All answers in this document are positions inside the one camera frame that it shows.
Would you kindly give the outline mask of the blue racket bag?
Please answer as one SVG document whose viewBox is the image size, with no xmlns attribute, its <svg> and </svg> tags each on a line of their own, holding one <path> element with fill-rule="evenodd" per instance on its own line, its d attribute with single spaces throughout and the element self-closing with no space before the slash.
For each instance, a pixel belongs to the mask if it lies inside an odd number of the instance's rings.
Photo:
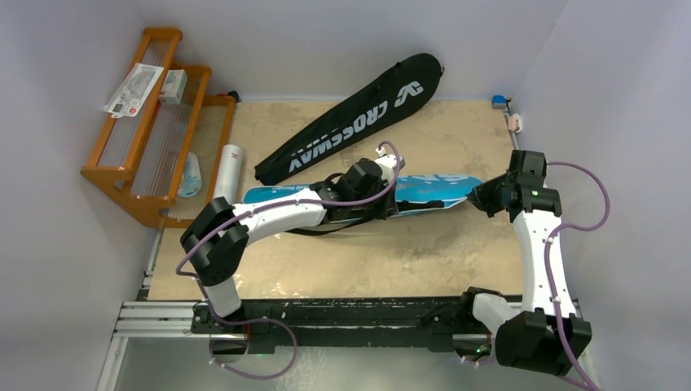
<svg viewBox="0 0 691 391">
<path fill-rule="evenodd" d="M 396 208 L 389 211 L 388 219 L 409 217 L 420 213 L 450 209 L 467 199 L 467 194 L 482 180 L 464 174 L 428 174 L 400 176 L 394 194 Z M 252 187 L 244 193 L 244 204 L 261 203 L 292 196 L 307 188 L 306 184 L 283 186 Z M 319 236 L 358 226 L 366 222 L 373 222 L 376 217 L 373 212 L 359 209 L 348 217 L 340 219 L 329 218 L 326 224 L 330 227 L 308 227 L 293 230 L 294 234 Z"/>
</svg>

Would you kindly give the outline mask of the black Crossway racket bag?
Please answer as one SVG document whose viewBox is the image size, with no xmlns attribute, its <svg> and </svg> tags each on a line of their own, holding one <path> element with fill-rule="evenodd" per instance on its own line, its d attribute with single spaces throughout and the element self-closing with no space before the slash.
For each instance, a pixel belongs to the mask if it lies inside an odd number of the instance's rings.
<svg viewBox="0 0 691 391">
<path fill-rule="evenodd" d="M 429 53 L 397 62 L 255 165 L 255 179 L 263 185 L 278 184 L 407 119 L 432 99 L 443 73 L 440 61 Z"/>
</svg>

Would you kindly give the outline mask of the white shuttlecock tube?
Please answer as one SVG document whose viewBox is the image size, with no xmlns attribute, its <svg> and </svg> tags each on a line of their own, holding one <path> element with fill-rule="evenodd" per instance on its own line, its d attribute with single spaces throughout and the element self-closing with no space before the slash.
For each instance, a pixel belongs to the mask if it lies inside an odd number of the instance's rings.
<svg viewBox="0 0 691 391">
<path fill-rule="evenodd" d="M 243 157 L 242 149 L 234 144 L 227 144 L 222 148 L 213 188 L 213 199 L 223 197 L 229 204 L 235 202 Z"/>
</svg>

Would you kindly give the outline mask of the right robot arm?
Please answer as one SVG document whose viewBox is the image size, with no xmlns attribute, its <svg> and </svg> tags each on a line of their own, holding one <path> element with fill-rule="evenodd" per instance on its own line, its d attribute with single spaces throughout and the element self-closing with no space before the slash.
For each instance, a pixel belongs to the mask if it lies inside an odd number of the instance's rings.
<svg viewBox="0 0 691 391">
<path fill-rule="evenodd" d="M 470 203 L 488 217 L 508 213 L 521 251 L 524 292 L 515 309 L 500 293 L 475 289 L 457 319 L 470 332 L 486 327 L 498 364 L 565 376 L 571 360 L 588 347 L 592 326 L 578 316 L 566 285 L 557 233 L 561 196 L 547 187 L 547 173 L 542 152 L 514 150 L 504 174 L 469 193 Z"/>
</svg>

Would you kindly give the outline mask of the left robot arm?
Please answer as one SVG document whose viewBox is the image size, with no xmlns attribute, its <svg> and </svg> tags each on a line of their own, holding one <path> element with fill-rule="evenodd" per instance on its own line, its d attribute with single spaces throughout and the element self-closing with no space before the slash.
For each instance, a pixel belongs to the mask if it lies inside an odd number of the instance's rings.
<svg viewBox="0 0 691 391">
<path fill-rule="evenodd" d="M 336 181 L 327 178 L 292 195 L 253 204 L 211 200 L 183 232 L 180 244 L 201 291 L 213 308 L 211 322 L 232 333 L 243 322 L 233 276 L 244 250 L 261 239 L 360 217 L 386 217 L 405 160 L 393 154 L 362 159 Z"/>
</svg>

